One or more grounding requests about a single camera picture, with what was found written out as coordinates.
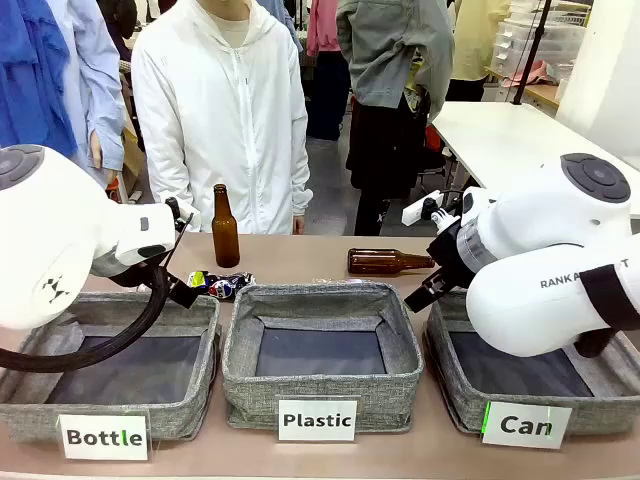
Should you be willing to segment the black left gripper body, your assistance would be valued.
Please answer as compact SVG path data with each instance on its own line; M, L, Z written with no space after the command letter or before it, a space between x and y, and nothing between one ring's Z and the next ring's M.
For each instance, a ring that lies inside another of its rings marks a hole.
M152 267L150 275L151 289L154 294L158 293L160 295L162 303L169 299L189 309L198 298L196 291L184 281L169 273L164 267Z

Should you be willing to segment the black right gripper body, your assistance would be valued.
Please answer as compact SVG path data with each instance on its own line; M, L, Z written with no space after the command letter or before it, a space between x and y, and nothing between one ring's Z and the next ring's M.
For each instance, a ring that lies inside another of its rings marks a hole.
M463 262L457 248L457 235L461 223L454 222L439 233L427 248L428 254L439 268L425 280L432 296L444 296L454 288L467 289L475 277Z

